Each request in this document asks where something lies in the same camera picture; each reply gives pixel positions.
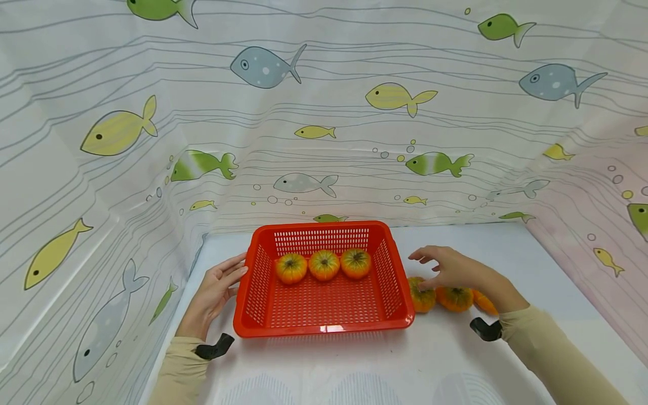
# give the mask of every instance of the small pumpkin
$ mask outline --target small pumpkin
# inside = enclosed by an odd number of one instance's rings
[[[472,290],[467,287],[437,287],[437,301],[447,310],[463,312],[472,307]]]
[[[481,292],[477,290],[472,291],[472,300],[475,303],[479,309],[482,311],[486,312],[490,316],[499,316],[499,313],[497,312],[497,309],[495,309],[495,306],[492,304],[491,300],[486,297],[486,295],[483,295]]]
[[[414,311],[427,314],[434,308],[437,301],[437,294],[434,289],[419,291],[419,283],[425,281],[423,277],[410,277],[407,281],[410,284],[410,295],[414,303]]]

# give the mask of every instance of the hand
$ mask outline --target hand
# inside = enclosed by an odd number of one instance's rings
[[[248,272],[243,263],[246,254],[227,259],[207,270],[180,321],[176,336],[207,339],[209,325],[223,311],[227,300],[238,292],[238,287],[232,286]]]

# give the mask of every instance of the beige sleeve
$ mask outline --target beige sleeve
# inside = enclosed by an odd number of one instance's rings
[[[545,311],[532,305],[500,314],[500,323],[502,339],[540,379],[556,405],[628,404]]]
[[[148,405],[196,405],[209,361],[193,350],[203,343],[198,338],[171,339]]]

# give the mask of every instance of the fish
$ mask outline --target fish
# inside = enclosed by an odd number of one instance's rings
[[[171,181],[195,180],[201,178],[204,174],[212,170],[220,169],[223,177],[233,180],[236,176],[232,170],[238,168],[234,163],[236,156],[233,154],[224,154],[221,160],[199,150],[186,150],[173,166]]]
[[[306,139],[317,139],[330,135],[335,138],[335,128],[324,128],[323,126],[309,125],[295,131],[295,135]]]
[[[173,283],[173,279],[171,279],[169,281],[169,284],[168,284],[167,292],[165,292],[165,294],[162,295],[162,298],[160,299],[159,304],[157,304],[156,311],[153,313],[153,317],[151,318],[151,322],[148,323],[149,325],[151,323],[153,323],[153,321],[155,321],[158,316],[160,316],[162,311],[164,311],[164,308],[168,304],[168,300],[171,299],[171,294],[173,294],[173,292],[176,291],[177,289],[178,289],[178,286],[175,285]]]
[[[83,333],[72,368],[75,382],[81,381],[111,346],[126,319],[130,295],[148,282],[148,277],[135,278],[135,270],[135,262],[129,259],[122,274],[124,290],[101,307]]]
[[[572,160],[576,155],[565,152],[561,144],[555,143],[544,151],[543,155],[553,160]]]
[[[248,47],[234,58],[229,68],[246,83],[261,89],[271,89],[277,86],[284,80],[286,73],[290,73],[297,83],[301,84],[301,78],[295,69],[304,49],[306,49],[306,44],[299,48],[288,65],[268,49]]]
[[[614,270],[615,277],[619,277],[619,274],[625,271],[624,268],[614,264],[614,260],[612,260],[612,255],[608,253],[607,250],[601,248],[594,248],[594,255],[596,255],[596,258],[599,259],[599,261],[603,263],[604,266]]]
[[[535,23],[518,25],[515,18],[509,14],[497,14],[480,23],[477,29],[484,38],[491,41],[499,41],[512,36],[515,47],[519,48],[526,33],[534,26]]]
[[[150,21],[163,21],[179,14],[190,26],[198,29],[194,19],[196,0],[126,0],[128,8],[137,17]]]
[[[196,202],[194,202],[194,205],[192,205],[191,208],[189,208],[189,211],[193,211],[193,210],[196,210],[196,209],[201,209],[201,208],[204,208],[204,207],[208,207],[208,206],[210,206],[210,205],[211,205],[212,207],[214,207],[214,209],[218,209],[218,208],[216,208],[216,206],[214,205],[214,202],[213,202],[213,201],[200,200],[200,201],[196,201]]]
[[[637,136],[648,136],[648,126],[640,126],[634,129],[634,134]]]
[[[486,195],[486,200],[495,201],[495,199],[501,195],[516,194],[518,192],[523,192],[527,198],[535,198],[538,194],[538,190],[547,187],[549,180],[533,180],[524,187],[511,187],[510,189],[491,191]]]
[[[405,166],[412,172],[421,176],[437,174],[449,170],[455,177],[461,177],[461,169],[470,166],[470,160],[475,157],[473,154],[467,154],[457,158],[454,163],[448,155],[441,152],[428,152],[418,155],[407,162]]]
[[[412,98],[410,92],[398,83],[379,84],[365,95],[365,98],[372,107],[379,110],[397,110],[407,106],[410,117],[416,117],[419,104],[428,102],[438,94],[438,91],[423,91]]]
[[[25,277],[25,291],[48,278],[65,260],[82,232],[88,232],[93,227],[87,226],[83,218],[79,218],[69,231],[50,239],[36,252]]]
[[[506,215],[502,215],[500,217],[500,220],[512,220],[512,219],[515,219],[515,218],[521,218],[522,221],[524,221],[525,224],[527,222],[529,222],[530,220],[535,219],[535,217],[533,215],[531,215],[531,214],[525,214],[525,213],[521,213],[520,211],[515,211],[514,213],[508,213]]]
[[[156,109],[156,96],[152,95],[146,100],[141,117],[121,110],[104,115],[90,128],[81,150],[97,156],[116,156],[131,149],[142,130],[157,137],[157,128],[151,121]]]
[[[648,242],[648,204],[628,204],[630,221],[639,231],[643,239]]]
[[[329,196],[336,198],[335,191],[330,187],[338,181],[337,175],[326,176],[322,181],[317,181],[308,174],[290,173],[279,178],[272,186],[285,192],[311,192],[322,190]]]
[[[578,109],[583,91],[605,76],[607,72],[597,73],[578,84],[573,68],[562,64],[548,64],[521,78],[520,87],[528,95],[547,101],[560,100],[573,94],[573,102]]]
[[[335,216],[331,214],[322,214],[313,218],[317,222],[344,222],[347,219],[349,219],[348,216]]]
[[[416,204],[416,203],[422,203],[423,205],[428,205],[428,199],[425,198],[424,200],[421,199],[421,197],[416,197],[416,196],[410,196],[407,197],[403,200],[403,202],[408,203],[408,204]]]

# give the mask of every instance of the red plastic basket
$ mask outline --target red plastic basket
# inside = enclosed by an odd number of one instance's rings
[[[340,271],[325,283],[311,274],[285,285],[275,273],[286,253],[365,249],[369,275]],[[242,338],[402,329],[414,320],[410,287],[389,227],[379,221],[263,226],[254,232],[237,295],[234,330]]]

